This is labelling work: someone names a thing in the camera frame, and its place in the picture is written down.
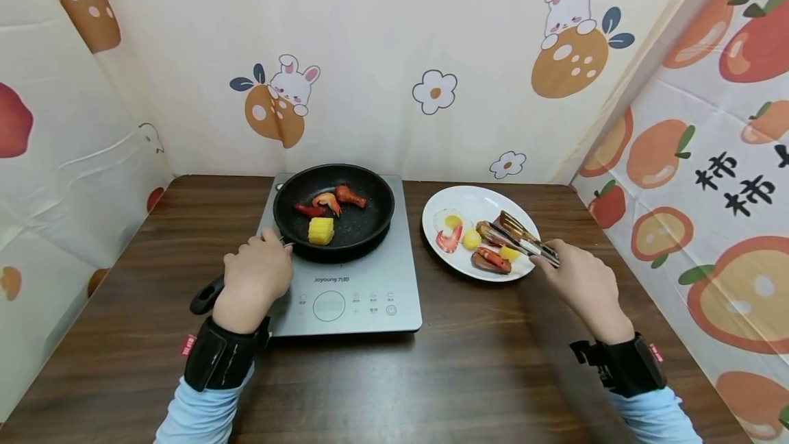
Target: left hand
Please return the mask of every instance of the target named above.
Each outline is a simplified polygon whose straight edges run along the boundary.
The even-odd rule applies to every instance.
[[[294,269],[291,246],[282,247],[269,227],[251,237],[237,254],[225,255],[225,288],[212,317],[220,328],[236,334],[254,333],[268,309],[290,288]]]

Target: hand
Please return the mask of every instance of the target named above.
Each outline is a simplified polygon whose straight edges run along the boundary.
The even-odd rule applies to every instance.
[[[633,323],[619,307],[619,289],[611,268],[591,253],[567,245],[563,240],[548,244],[560,257],[554,268],[545,258],[531,256],[547,281],[564,302],[581,318],[592,335],[607,345],[625,343],[635,337]]]
[[[265,227],[260,237],[243,243],[238,254],[225,255],[225,288],[214,304],[214,322],[232,333],[254,333],[271,304],[290,288],[291,251]]]

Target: black wrist strap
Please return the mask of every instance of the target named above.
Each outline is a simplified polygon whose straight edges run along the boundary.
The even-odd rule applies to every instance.
[[[208,317],[186,359],[184,380],[193,390],[227,390],[239,387],[260,347],[268,344],[267,317],[252,334],[235,334],[220,328]]]
[[[579,363],[597,367],[603,386],[624,397],[661,390],[666,376],[651,347],[639,333],[618,345],[576,341],[570,345]]]

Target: black frying pan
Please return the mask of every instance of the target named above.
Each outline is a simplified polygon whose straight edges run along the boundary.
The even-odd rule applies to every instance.
[[[326,246],[307,242],[310,219],[294,209],[297,202],[310,205],[321,193],[332,193],[334,187],[346,184],[359,196],[367,199],[364,209],[353,204],[341,204],[342,215],[334,217],[334,238]],[[348,262],[371,252],[389,231],[395,212],[395,195],[389,184],[378,174],[353,164],[323,164],[293,175],[276,192],[274,222],[283,243],[292,243],[294,253],[314,262]],[[332,217],[330,210],[326,217]],[[213,308],[225,286],[219,276],[203,288],[189,305],[192,314],[202,315]]]

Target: white plate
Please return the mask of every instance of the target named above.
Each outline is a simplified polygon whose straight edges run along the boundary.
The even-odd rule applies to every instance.
[[[478,186],[451,186],[450,188],[439,191],[439,193],[436,193],[427,201],[425,209],[422,210],[422,229],[427,236],[427,242],[430,242],[430,246],[433,247],[433,250],[436,251],[439,257],[453,268],[472,278],[477,278],[484,282],[511,282],[524,277],[534,269],[534,264],[529,261],[529,258],[525,255],[521,255],[512,263],[511,273],[491,273],[472,266],[472,251],[463,247],[462,243],[458,245],[457,250],[452,254],[442,251],[436,244],[436,237],[439,231],[436,229],[436,226],[433,225],[433,219],[438,212],[442,212],[443,210],[458,211],[458,214],[460,214],[463,220],[463,235],[466,234],[468,227],[476,227],[478,221],[493,221],[499,216],[499,213],[504,210],[509,212],[516,220],[520,221],[521,225],[525,226],[526,230],[529,230],[536,238],[540,238],[540,232],[538,232],[538,228],[534,225],[534,221],[531,221],[529,215],[513,201],[505,198],[499,193],[494,193],[493,190],[479,188]]]

